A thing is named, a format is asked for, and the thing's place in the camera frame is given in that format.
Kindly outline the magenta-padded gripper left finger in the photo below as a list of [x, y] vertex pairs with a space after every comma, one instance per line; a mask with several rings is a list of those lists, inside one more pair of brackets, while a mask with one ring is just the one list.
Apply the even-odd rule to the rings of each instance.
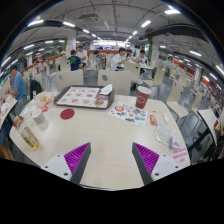
[[75, 184], [80, 184], [90, 154], [91, 144], [86, 143], [65, 155], [56, 154], [42, 166], [42, 169]]

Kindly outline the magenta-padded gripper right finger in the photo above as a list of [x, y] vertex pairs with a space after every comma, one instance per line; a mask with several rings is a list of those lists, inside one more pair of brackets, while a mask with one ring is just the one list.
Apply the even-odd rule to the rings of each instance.
[[132, 153], [145, 185], [181, 170], [181, 167], [169, 155], [159, 155], [137, 143], [132, 145]]

